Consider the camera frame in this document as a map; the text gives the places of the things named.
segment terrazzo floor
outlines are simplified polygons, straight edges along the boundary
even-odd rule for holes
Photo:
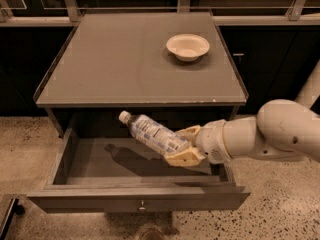
[[[46,117],[0,118],[1,203],[18,194],[26,210],[13,217],[6,239],[135,240],[148,228],[168,240],[320,239],[320,164],[307,158],[232,161],[237,185],[252,192],[235,211],[46,214],[24,196],[43,188],[61,144]]]

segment white bottle cap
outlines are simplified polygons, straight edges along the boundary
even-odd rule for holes
[[[119,115],[119,120],[123,123],[126,124],[129,121],[129,118],[131,117],[131,114],[125,110],[123,110],[120,115]]]

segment bottle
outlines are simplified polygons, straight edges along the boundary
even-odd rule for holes
[[[161,155],[174,155],[189,148],[189,141],[146,115],[131,115],[122,111],[119,120],[131,135]]]

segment drawer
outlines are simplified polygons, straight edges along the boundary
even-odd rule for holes
[[[129,136],[87,137],[87,119],[73,114],[46,186],[28,193],[48,213],[237,209],[250,194],[226,165],[171,167]]]

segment bowl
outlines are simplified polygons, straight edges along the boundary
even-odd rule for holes
[[[171,37],[167,42],[167,48],[179,60],[190,62],[206,54],[210,49],[210,44],[201,36],[181,34]]]

